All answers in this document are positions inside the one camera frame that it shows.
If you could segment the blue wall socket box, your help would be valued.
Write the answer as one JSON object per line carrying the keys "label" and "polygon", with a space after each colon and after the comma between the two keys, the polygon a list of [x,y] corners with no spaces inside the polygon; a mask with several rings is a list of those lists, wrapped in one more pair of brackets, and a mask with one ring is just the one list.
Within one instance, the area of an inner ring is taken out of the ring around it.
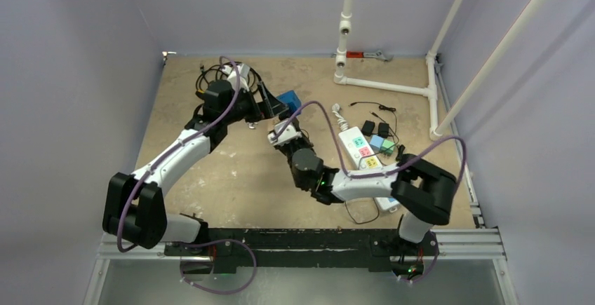
{"label": "blue wall socket box", "polygon": [[286,91],[276,98],[288,107],[289,114],[293,114],[302,105],[300,98],[294,90]]}

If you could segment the white colourful power strip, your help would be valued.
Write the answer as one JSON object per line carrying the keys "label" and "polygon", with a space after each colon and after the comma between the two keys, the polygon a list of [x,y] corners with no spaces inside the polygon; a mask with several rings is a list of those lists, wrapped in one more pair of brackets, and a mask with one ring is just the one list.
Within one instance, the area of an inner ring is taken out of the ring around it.
{"label": "white colourful power strip", "polygon": [[357,170],[367,170],[382,167],[381,161],[361,132],[359,127],[352,127],[338,133],[343,150],[351,159]]}

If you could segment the blue plug adapter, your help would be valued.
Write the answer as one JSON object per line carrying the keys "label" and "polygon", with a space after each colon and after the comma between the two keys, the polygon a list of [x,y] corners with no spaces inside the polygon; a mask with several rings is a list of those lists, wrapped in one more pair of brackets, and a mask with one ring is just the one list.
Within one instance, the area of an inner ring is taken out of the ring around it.
{"label": "blue plug adapter", "polygon": [[372,135],[368,143],[374,152],[379,152],[382,149],[384,141],[385,138],[380,137],[379,135]]}

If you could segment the green plug adapter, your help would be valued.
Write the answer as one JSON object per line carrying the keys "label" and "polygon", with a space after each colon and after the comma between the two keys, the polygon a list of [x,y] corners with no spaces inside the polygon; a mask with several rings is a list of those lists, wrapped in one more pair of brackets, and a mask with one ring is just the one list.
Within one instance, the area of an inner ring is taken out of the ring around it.
{"label": "green plug adapter", "polygon": [[383,140],[383,143],[380,147],[380,153],[386,156],[391,156],[394,152],[396,144],[388,139]]}

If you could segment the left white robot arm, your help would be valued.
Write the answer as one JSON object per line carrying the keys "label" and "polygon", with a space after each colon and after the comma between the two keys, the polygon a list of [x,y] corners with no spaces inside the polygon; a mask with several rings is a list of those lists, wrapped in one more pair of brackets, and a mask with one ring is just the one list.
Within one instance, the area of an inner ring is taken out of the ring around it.
{"label": "left white robot arm", "polygon": [[216,80],[198,91],[202,99],[177,139],[154,160],[131,174],[118,172],[109,181],[102,229],[133,248],[151,249],[161,242],[181,242],[191,255],[207,251],[207,223],[190,215],[166,212],[164,198],[173,185],[198,161],[209,155],[238,121],[257,123],[288,114],[289,107],[273,96],[264,83],[257,102],[249,89]]}

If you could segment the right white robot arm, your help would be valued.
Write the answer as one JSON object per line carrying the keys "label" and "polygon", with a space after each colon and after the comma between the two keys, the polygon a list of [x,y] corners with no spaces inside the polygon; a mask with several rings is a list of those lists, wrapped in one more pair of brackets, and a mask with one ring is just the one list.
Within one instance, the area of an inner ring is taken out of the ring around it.
{"label": "right white robot arm", "polygon": [[412,253],[433,226],[450,222],[464,168],[453,175],[423,159],[449,137],[442,137],[418,155],[403,155],[398,163],[366,170],[328,167],[301,133],[286,139],[275,133],[267,137],[287,157],[295,186],[320,203],[330,205],[359,198],[394,198],[399,202],[406,211],[394,234],[399,252]]}

